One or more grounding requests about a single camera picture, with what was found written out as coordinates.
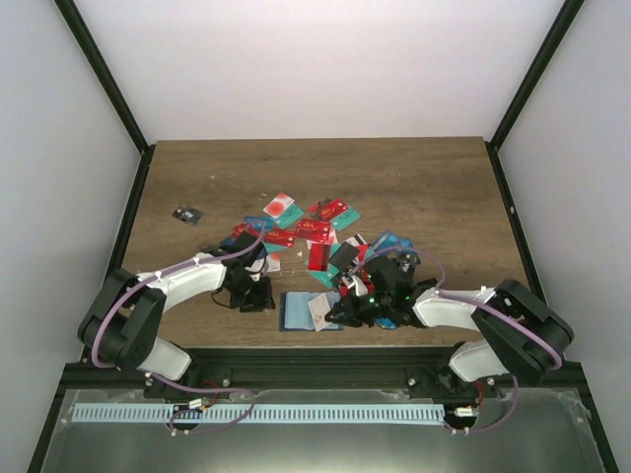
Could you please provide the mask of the blue leather card holder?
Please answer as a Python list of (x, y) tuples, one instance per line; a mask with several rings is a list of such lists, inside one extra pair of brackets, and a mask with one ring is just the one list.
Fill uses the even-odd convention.
[(315, 332), (308, 303), (319, 293), (286, 292), (280, 296), (279, 330), (281, 332)]

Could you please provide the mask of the white card orange logo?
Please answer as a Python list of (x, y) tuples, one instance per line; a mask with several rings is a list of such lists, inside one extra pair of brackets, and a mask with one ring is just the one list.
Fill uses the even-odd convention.
[(330, 311), (330, 304), (326, 293), (319, 294), (311, 299), (308, 302), (308, 308), (315, 331), (321, 331), (330, 325), (330, 323), (325, 319), (325, 316)]

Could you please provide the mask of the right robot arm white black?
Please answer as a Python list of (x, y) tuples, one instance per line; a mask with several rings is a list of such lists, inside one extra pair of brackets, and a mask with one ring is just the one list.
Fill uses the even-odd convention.
[(437, 369), (441, 390), (462, 396), (484, 378), (509, 374), (536, 385), (563, 365), (574, 340), (570, 325), (517, 280), (472, 291), (446, 291), (438, 280), (415, 281), (415, 257), (371, 258), (341, 280), (341, 299), (325, 320), (347, 327), (452, 327), (480, 338), (461, 342)]

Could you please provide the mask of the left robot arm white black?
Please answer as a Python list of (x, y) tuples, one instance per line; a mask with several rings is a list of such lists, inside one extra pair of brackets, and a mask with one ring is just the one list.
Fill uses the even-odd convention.
[(158, 336), (164, 313), (204, 293), (226, 293), (226, 308), (241, 312), (274, 308), (271, 280), (263, 274), (266, 256), (263, 238), (248, 228), (228, 245), (164, 269), (132, 274), (119, 268), (105, 278), (78, 338), (95, 367), (150, 372), (178, 397), (191, 397), (202, 375), (191, 355)]

